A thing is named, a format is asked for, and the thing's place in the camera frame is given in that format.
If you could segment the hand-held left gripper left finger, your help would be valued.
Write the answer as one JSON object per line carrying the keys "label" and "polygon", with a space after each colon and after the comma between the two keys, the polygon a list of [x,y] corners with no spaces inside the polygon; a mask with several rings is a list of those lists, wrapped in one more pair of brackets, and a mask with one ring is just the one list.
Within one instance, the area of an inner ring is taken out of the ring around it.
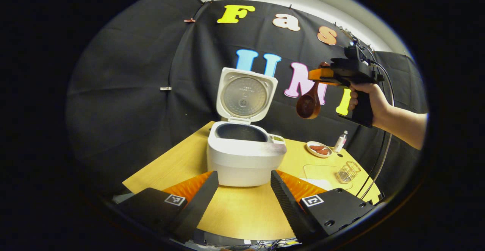
{"label": "hand-held left gripper left finger", "polygon": [[165,190],[146,188],[117,208],[157,236],[185,243],[192,239],[218,186],[217,171],[209,171]]}

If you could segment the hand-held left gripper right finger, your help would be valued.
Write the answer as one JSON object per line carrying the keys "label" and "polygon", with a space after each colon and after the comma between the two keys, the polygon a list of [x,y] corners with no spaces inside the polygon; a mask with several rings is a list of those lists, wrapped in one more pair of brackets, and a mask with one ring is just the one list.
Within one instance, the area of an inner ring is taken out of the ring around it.
{"label": "hand-held left gripper right finger", "polygon": [[271,187],[300,243],[329,237],[375,208],[342,188],[324,190],[280,170],[272,170]]}

